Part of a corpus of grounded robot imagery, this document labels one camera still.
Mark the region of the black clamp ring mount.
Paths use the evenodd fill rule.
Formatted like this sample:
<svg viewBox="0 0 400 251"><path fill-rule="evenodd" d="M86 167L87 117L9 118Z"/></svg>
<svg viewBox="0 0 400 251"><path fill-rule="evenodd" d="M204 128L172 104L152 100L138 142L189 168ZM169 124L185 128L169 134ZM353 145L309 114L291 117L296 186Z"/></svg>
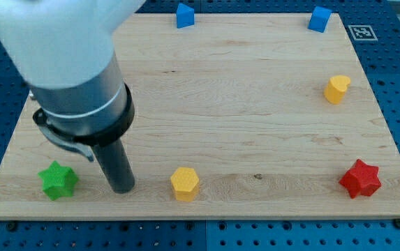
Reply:
<svg viewBox="0 0 400 251"><path fill-rule="evenodd" d="M121 155L119 150L108 150L108 148L118 143L121 136L130 128L134 119L135 108L129 87L125 83L120 87L126 97L124 110L116 121L98 132L90 135L71 135L52 125L51 120L42 108L35 111L33 115L34 123L52 144L63 150L83 155L89 162L93 162L94 158L109 158L109 153Z"/></svg>

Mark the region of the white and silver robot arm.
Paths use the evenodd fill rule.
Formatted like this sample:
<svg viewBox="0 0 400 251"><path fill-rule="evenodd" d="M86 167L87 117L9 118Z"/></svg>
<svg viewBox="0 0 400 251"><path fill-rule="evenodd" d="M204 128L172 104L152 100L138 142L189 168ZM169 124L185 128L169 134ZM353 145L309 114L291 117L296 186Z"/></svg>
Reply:
<svg viewBox="0 0 400 251"><path fill-rule="evenodd" d="M143 0L0 0L0 41L39 109L34 121L54 145L97 161L112 190L135 179L121 136L134 105L113 32Z"/></svg>

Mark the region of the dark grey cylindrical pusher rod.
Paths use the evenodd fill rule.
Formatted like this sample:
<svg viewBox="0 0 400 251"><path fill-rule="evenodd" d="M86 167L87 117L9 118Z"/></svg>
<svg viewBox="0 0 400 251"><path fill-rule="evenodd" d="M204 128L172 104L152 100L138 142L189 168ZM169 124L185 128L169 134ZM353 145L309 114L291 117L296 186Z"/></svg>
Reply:
<svg viewBox="0 0 400 251"><path fill-rule="evenodd" d="M92 150L112 191L117 194L131 191L135 178L121 140L106 146L95 145Z"/></svg>

